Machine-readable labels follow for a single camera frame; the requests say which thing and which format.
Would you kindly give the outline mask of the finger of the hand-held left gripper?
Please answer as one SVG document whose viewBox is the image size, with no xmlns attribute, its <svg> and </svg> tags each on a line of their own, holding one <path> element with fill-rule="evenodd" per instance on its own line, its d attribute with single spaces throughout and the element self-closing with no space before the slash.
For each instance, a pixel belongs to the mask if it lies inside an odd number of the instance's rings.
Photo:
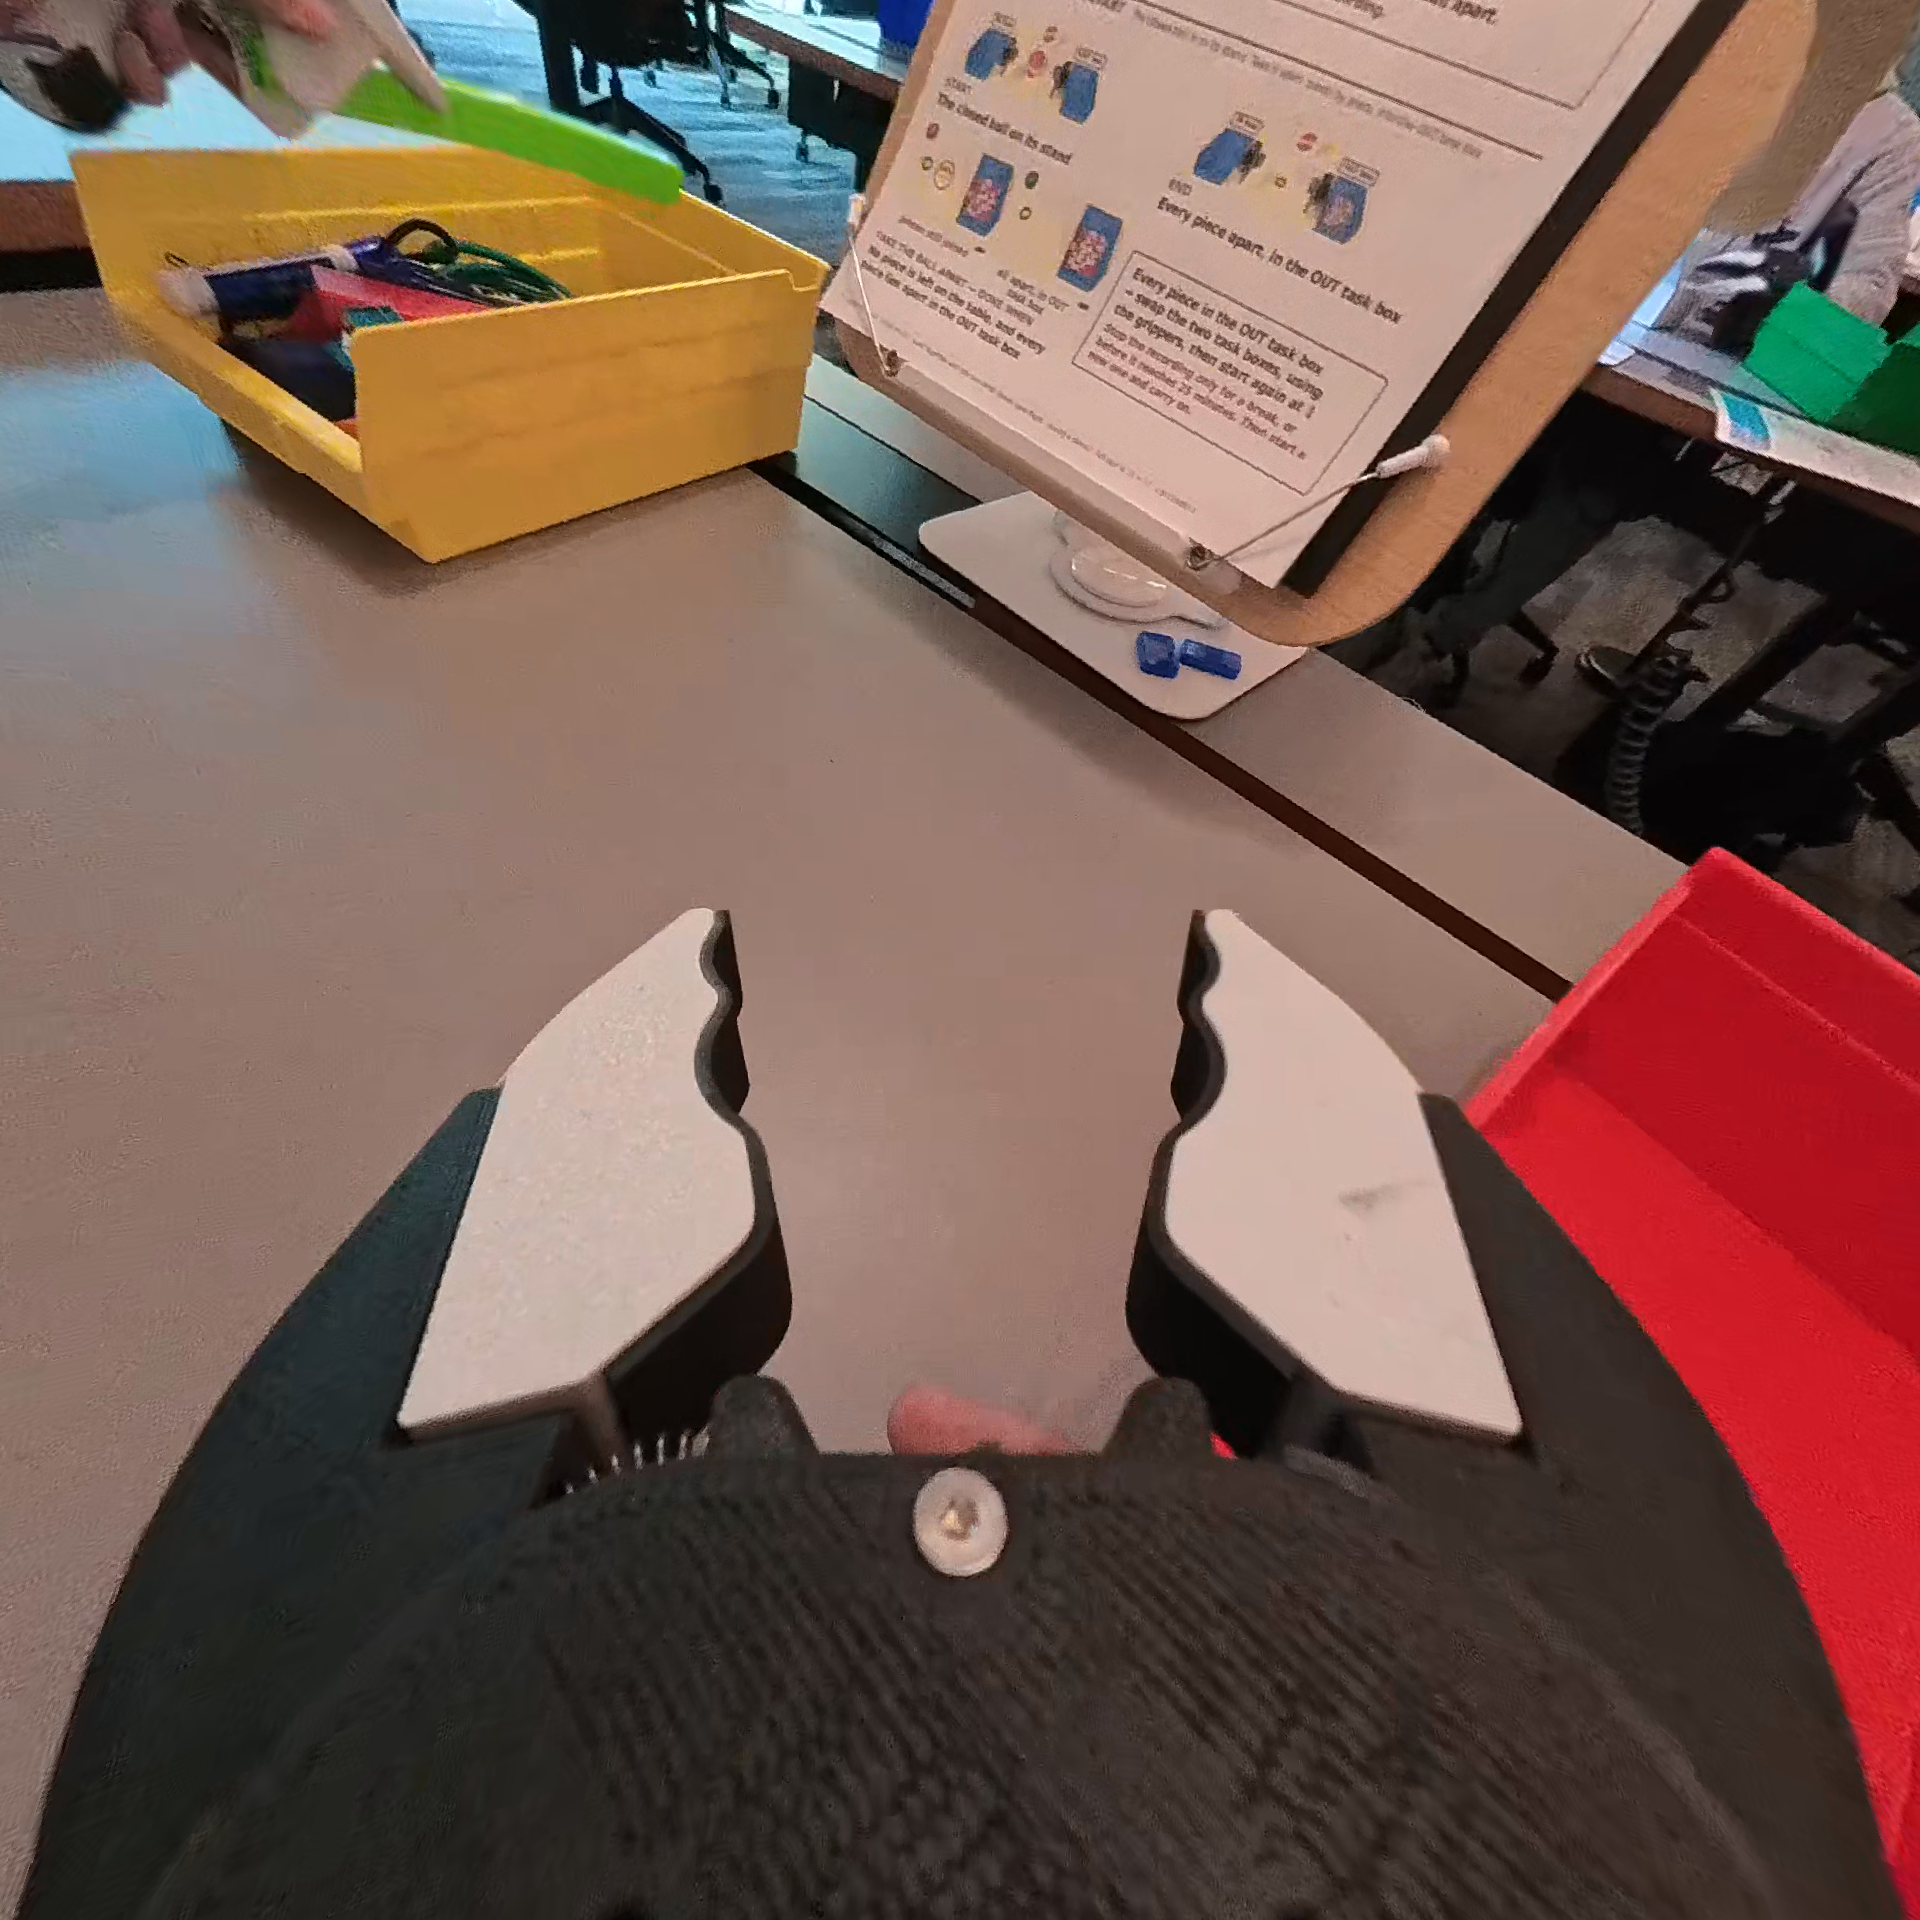
<svg viewBox="0 0 1920 1920">
<path fill-rule="evenodd" d="M 326 4 L 330 27 L 313 38 L 259 14 L 234 8 L 234 96 L 267 131 L 299 136 L 318 118 L 358 117 L 406 126 L 417 108 L 434 131 L 448 112 L 439 71 L 392 4 Z"/>
</svg>

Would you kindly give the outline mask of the green plastic box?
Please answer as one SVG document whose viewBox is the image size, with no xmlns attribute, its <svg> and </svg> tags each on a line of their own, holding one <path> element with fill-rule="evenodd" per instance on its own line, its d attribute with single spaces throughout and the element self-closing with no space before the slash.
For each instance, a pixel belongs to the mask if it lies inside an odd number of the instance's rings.
<svg viewBox="0 0 1920 1920">
<path fill-rule="evenodd" d="M 1917 327 L 1888 346 L 1831 428 L 1855 440 L 1917 458 Z"/>
<path fill-rule="evenodd" d="M 1742 368 L 1800 418 L 1833 424 L 1888 352 L 1880 324 L 1793 283 L 1757 327 Z"/>
</svg>

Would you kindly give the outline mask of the dark blue block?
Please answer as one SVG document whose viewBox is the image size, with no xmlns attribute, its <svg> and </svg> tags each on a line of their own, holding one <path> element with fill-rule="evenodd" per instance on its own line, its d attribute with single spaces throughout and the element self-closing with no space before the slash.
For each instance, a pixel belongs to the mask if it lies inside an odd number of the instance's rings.
<svg viewBox="0 0 1920 1920">
<path fill-rule="evenodd" d="M 226 334 L 219 347 L 280 392 L 346 431 L 357 431 L 357 381 L 351 359 L 339 340 L 290 340 L 282 335 L 249 339 Z"/>
</svg>

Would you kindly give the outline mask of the printed instruction sheet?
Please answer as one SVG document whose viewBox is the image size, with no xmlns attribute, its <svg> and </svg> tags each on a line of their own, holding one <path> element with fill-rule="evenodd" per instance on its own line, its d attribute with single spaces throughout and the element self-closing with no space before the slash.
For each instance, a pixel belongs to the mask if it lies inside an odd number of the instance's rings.
<svg viewBox="0 0 1920 1920">
<path fill-rule="evenodd" d="M 951 4 L 822 310 L 1176 552 L 1315 587 L 1711 4 Z"/>
</svg>

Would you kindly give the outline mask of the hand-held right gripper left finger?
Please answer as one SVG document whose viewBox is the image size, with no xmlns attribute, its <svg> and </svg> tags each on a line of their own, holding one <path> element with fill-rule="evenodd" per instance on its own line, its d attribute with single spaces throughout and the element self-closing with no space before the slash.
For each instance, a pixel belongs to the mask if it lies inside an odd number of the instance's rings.
<svg viewBox="0 0 1920 1920">
<path fill-rule="evenodd" d="M 552 1014 L 495 1085 L 398 1423 L 562 1416 L 689 1444 L 791 1319 L 726 910 L 696 906 Z"/>
</svg>

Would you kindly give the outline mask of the person's right hand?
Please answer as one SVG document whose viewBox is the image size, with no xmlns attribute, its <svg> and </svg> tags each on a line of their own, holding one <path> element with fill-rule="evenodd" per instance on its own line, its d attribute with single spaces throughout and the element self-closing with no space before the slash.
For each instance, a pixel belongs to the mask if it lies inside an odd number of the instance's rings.
<svg viewBox="0 0 1920 1920">
<path fill-rule="evenodd" d="M 898 1456 L 1059 1456 L 1074 1452 L 1062 1434 L 931 1383 L 912 1383 L 886 1410 L 886 1447 Z"/>
</svg>

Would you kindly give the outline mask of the yellow plastic bin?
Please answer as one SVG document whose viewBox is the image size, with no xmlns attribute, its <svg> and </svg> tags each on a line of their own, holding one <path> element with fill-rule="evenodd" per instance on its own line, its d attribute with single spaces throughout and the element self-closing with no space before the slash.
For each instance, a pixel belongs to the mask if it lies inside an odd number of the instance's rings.
<svg viewBox="0 0 1920 1920">
<path fill-rule="evenodd" d="M 426 563 L 789 452 L 826 266 L 696 197 L 622 197 L 449 144 L 74 148 L 127 342 L 233 431 Z M 160 296 L 169 266 L 295 255 L 425 218 L 571 296 L 382 327 L 353 431 Z"/>
</svg>

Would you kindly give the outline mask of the black office chair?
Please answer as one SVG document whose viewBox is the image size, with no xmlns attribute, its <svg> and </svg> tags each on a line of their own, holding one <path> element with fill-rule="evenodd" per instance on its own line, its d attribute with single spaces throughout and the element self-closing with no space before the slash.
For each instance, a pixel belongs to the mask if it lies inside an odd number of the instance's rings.
<svg viewBox="0 0 1920 1920">
<path fill-rule="evenodd" d="M 623 77 L 639 75 L 645 87 L 656 87 L 666 67 L 705 74 L 717 79 L 720 102 L 730 104 L 734 79 L 744 75 L 762 82 L 768 108 L 778 109 L 774 75 L 734 46 L 723 8 L 712 2 L 518 2 L 534 20 L 551 109 L 619 136 L 649 139 L 712 206 L 723 204 L 723 190 L 709 162 L 631 98 Z"/>
</svg>

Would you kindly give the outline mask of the instruction sheet on stand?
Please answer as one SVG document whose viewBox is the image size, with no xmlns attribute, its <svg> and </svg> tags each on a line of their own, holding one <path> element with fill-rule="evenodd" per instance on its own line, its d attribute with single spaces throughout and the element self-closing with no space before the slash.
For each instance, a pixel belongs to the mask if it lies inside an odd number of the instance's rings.
<svg viewBox="0 0 1920 1920">
<path fill-rule="evenodd" d="M 1201 626 L 1227 626 L 1227 642 L 1245 652 L 1249 682 L 1264 675 L 1259 655 L 1343 640 L 1393 613 L 1469 531 L 1497 484 L 1600 360 L 1634 301 L 1782 118 L 1813 50 L 1814 4 L 1711 4 L 1711 12 L 1726 12 L 1713 46 L 1438 424 L 1362 475 L 1362 490 L 1381 490 L 1374 512 L 1307 591 L 1287 583 L 1264 587 L 1201 548 L 1176 552 L 1141 518 L 1106 512 L 1059 471 L 1022 462 L 1007 446 L 974 431 L 951 405 L 904 389 L 894 354 L 874 352 L 863 331 L 831 320 L 837 342 L 863 381 L 1016 487 L 1016 495 L 991 512 L 929 522 L 926 533 L 937 555 L 955 565 L 967 584 L 1043 634 L 1062 616 L 1093 623 L 1104 615 L 1119 626 L 1110 646 L 1110 675 L 1119 682 L 1133 675 L 1131 628 L 1168 623 L 1175 610 L 1199 613 Z M 866 197 L 849 210 L 848 245 L 895 147 L 898 135 L 888 128 Z"/>
</svg>

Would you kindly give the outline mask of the wooden office desk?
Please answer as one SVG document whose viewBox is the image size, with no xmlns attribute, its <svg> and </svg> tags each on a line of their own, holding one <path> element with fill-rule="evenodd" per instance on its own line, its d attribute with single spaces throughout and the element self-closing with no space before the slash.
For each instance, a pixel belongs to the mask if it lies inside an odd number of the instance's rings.
<svg viewBox="0 0 1920 1920">
<path fill-rule="evenodd" d="M 1911 452 L 1802 418 L 1728 352 L 1624 324 L 1581 391 L 1710 452 L 1773 471 L 1873 522 L 1917 533 L 1917 462 Z"/>
</svg>

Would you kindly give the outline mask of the red plastic bin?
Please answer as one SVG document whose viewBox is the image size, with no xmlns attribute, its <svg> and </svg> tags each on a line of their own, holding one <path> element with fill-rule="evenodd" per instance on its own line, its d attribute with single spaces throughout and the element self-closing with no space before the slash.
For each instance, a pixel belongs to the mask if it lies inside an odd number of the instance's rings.
<svg viewBox="0 0 1920 1920">
<path fill-rule="evenodd" d="M 1915 1915 L 1915 973 L 1713 850 L 1467 1116 L 1734 1459 Z"/>
</svg>

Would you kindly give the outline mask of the green segmented bar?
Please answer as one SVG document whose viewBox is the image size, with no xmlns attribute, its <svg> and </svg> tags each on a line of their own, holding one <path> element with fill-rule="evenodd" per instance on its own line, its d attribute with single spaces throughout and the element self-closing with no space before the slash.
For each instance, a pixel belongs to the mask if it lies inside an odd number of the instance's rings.
<svg viewBox="0 0 1920 1920">
<path fill-rule="evenodd" d="M 443 79 L 439 104 L 431 104 L 414 96 L 392 71 L 375 63 L 328 112 L 375 128 L 526 159 L 638 202 L 674 204 L 682 192 L 682 168 L 654 147 L 579 117 L 456 79 Z"/>
</svg>

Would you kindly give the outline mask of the red block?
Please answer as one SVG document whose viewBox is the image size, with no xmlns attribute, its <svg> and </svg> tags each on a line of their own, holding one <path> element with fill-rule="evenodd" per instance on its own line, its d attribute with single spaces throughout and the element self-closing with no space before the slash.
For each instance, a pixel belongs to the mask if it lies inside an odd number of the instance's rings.
<svg viewBox="0 0 1920 1920">
<path fill-rule="evenodd" d="M 293 316 L 279 324 L 288 342 L 330 346 L 357 328 L 480 314 L 477 301 L 357 272 L 313 267 Z"/>
</svg>

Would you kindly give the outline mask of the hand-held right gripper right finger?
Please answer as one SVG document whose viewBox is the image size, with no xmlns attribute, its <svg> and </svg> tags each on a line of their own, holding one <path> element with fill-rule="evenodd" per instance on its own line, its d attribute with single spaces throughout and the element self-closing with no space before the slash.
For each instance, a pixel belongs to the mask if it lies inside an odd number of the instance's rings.
<svg viewBox="0 0 1920 1920">
<path fill-rule="evenodd" d="M 1506 1447 L 1522 1413 L 1423 1087 L 1314 973 L 1197 910 L 1173 1125 L 1125 1316 L 1224 1450 L 1362 1450 L 1360 1422 Z"/>
</svg>

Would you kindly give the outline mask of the person's left hand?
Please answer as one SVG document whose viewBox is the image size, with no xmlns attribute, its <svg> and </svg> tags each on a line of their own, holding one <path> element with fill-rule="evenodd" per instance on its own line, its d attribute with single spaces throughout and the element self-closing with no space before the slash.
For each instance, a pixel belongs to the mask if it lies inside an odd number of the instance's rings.
<svg viewBox="0 0 1920 1920">
<path fill-rule="evenodd" d="M 237 2 L 233 6 L 307 42 L 323 42 L 337 30 L 337 14 L 326 2 Z M 127 2 L 111 59 L 133 104 L 165 104 L 174 77 L 186 67 L 206 71 L 237 98 L 237 67 L 226 42 L 207 31 L 199 15 L 186 15 L 182 4 Z"/>
</svg>

